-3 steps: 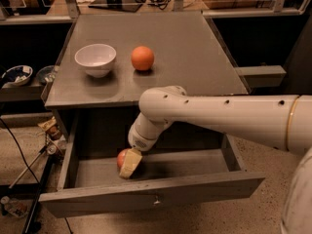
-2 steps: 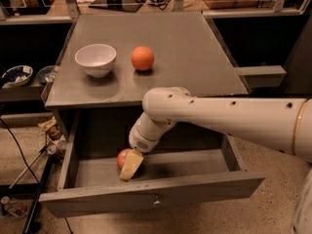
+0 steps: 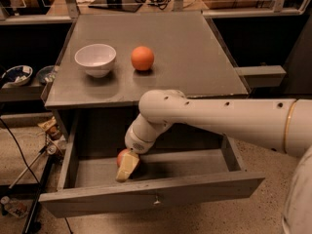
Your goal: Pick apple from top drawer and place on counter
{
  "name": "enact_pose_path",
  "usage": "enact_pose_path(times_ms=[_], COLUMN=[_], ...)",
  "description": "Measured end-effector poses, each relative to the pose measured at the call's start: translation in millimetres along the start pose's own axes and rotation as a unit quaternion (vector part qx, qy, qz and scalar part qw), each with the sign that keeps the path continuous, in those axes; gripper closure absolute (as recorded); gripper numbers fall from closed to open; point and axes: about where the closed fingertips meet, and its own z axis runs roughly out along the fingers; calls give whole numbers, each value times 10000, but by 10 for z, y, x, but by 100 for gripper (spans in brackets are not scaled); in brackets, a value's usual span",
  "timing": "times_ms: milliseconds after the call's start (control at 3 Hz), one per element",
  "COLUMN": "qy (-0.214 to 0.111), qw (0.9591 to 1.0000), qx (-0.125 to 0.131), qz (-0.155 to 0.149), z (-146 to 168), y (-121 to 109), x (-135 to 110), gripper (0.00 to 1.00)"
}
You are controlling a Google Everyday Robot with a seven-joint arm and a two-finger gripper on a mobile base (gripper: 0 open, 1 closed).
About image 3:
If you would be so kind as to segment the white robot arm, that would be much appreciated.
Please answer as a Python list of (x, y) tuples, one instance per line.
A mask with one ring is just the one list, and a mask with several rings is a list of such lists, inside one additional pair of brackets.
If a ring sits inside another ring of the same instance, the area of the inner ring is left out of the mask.
[(273, 148), (300, 159), (282, 215), (282, 234), (312, 234), (312, 100), (191, 99), (181, 91), (142, 95), (125, 135), (116, 179), (126, 181), (157, 137), (176, 123)]

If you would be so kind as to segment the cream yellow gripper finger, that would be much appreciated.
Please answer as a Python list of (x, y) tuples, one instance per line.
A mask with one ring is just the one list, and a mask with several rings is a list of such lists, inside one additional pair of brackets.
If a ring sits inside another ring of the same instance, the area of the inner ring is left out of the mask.
[(139, 156), (128, 149), (122, 150), (117, 156), (117, 174), (118, 182), (125, 182), (139, 164)]

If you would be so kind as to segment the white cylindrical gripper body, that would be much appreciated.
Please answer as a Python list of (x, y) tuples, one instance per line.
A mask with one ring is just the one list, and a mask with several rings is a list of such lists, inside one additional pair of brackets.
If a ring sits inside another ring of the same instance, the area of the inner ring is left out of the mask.
[(134, 127), (130, 126), (125, 134), (126, 147), (136, 154), (145, 154), (154, 145), (154, 141), (144, 141), (137, 137)]

